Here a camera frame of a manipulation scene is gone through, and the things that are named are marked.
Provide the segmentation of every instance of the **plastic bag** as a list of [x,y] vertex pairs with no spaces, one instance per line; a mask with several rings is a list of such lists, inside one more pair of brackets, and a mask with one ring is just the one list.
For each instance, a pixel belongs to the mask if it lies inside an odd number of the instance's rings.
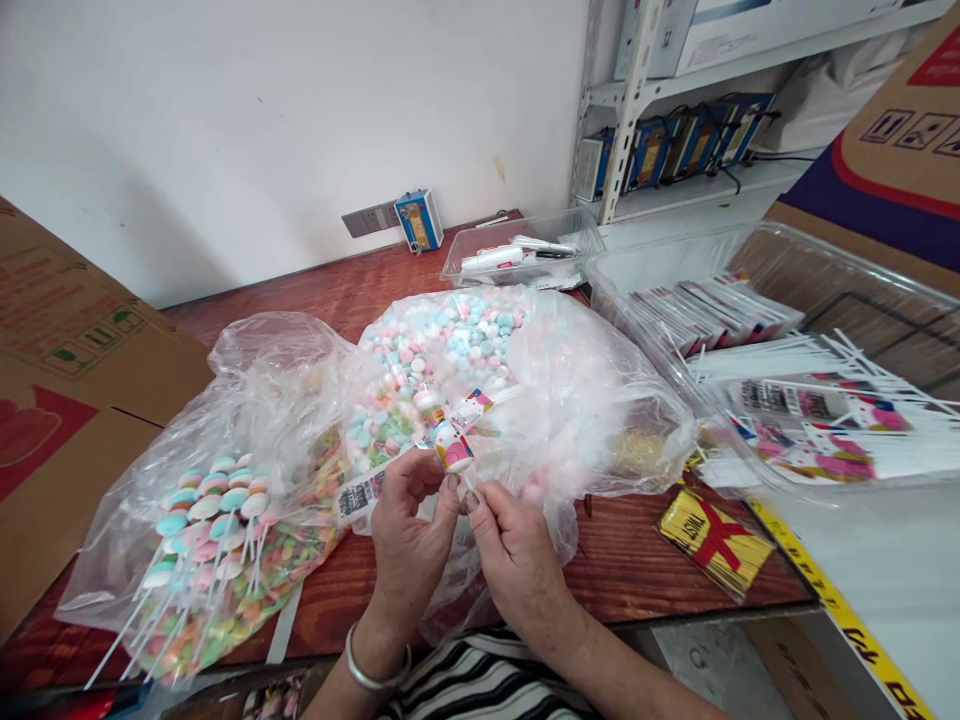
[[760,152],[789,153],[833,142],[924,38],[929,24],[880,35],[805,60],[777,94],[783,113]]
[[[479,389],[493,405],[464,435],[473,462],[462,485],[496,479],[541,507],[562,563],[577,547],[574,500],[663,492],[694,447],[693,416],[640,350],[555,291],[491,287],[406,298],[364,331],[359,346],[380,359],[384,374],[345,426],[355,470],[431,443],[438,415],[418,410],[424,392],[440,398],[450,418],[472,407],[468,396]],[[421,512],[432,516],[432,507]],[[479,573],[461,519],[421,624],[425,638],[435,642],[487,618]]]
[[[337,426],[342,378],[362,367],[356,348],[309,315],[262,313],[225,328],[209,363],[214,380],[103,497],[56,613],[64,622],[121,632],[133,611],[124,646],[167,681],[195,674],[256,632],[342,532],[332,504],[344,479]],[[185,562],[165,586],[138,594],[147,569],[164,562],[161,502],[181,478],[206,475],[214,464],[230,473],[231,488],[239,472],[249,489],[261,483],[266,490],[269,504],[247,523],[243,547],[244,556],[247,548],[251,555],[262,549],[259,569],[242,559],[239,575],[217,581],[222,598],[214,603],[207,600],[214,591],[192,592],[195,583],[183,575],[188,566],[202,567],[191,564],[193,550],[201,552],[197,545],[181,549]],[[184,592],[167,593],[173,587]]]

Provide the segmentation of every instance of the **red wooden table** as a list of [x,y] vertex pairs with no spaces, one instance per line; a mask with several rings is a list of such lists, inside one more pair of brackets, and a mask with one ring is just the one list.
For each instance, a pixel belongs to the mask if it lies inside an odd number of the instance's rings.
[[[439,274],[458,229],[444,234],[439,251],[421,257],[411,255],[406,245],[388,247],[170,308],[166,314],[180,330],[208,346],[229,323],[265,310],[311,313],[355,343],[394,300],[449,289]],[[752,519],[742,503],[721,499],[706,488],[702,492],[730,516]],[[578,506],[580,544],[565,575],[573,594],[599,620],[617,624],[815,605],[814,595],[779,552],[763,566],[746,602],[737,605],[655,530],[675,495],[676,489],[655,496],[594,498],[590,517]],[[0,650],[0,690],[83,684],[113,642],[111,633],[53,619],[69,571]],[[339,653],[348,628],[366,607],[375,578],[372,542],[348,536],[305,581],[287,658]],[[267,623],[222,662],[264,662],[275,624],[275,619]],[[122,650],[116,652],[101,680],[118,678],[127,662]]]

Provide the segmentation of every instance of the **hand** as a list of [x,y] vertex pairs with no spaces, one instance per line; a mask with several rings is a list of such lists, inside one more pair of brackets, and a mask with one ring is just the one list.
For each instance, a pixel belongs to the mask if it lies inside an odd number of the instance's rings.
[[500,616],[547,661],[561,641],[569,646],[586,632],[586,620],[563,578],[546,518],[496,481],[468,492],[464,504]]
[[[457,477],[444,480],[433,450],[409,450],[389,465],[371,519],[377,584],[367,610],[379,629],[407,642],[436,590],[457,525]],[[417,507],[439,490],[433,522]]]

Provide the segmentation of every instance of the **wall outlet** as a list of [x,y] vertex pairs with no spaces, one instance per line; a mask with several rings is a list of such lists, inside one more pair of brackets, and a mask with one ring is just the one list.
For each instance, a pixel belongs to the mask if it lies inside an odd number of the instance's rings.
[[391,200],[347,215],[341,215],[343,224],[347,226],[347,230],[350,232],[350,237],[361,237],[400,225],[397,209],[393,206],[394,202]]

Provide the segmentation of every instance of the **silver bangle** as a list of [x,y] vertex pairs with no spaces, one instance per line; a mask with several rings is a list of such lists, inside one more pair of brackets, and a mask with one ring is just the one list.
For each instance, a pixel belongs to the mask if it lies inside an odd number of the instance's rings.
[[357,681],[358,685],[372,692],[393,690],[404,681],[410,672],[410,667],[413,665],[413,653],[410,651],[410,646],[407,645],[403,649],[403,667],[400,669],[400,672],[386,682],[377,682],[373,678],[365,675],[363,671],[357,667],[357,661],[353,657],[353,631],[356,629],[357,623],[354,623],[350,626],[350,630],[347,631],[347,670],[350,671],[350,675]]

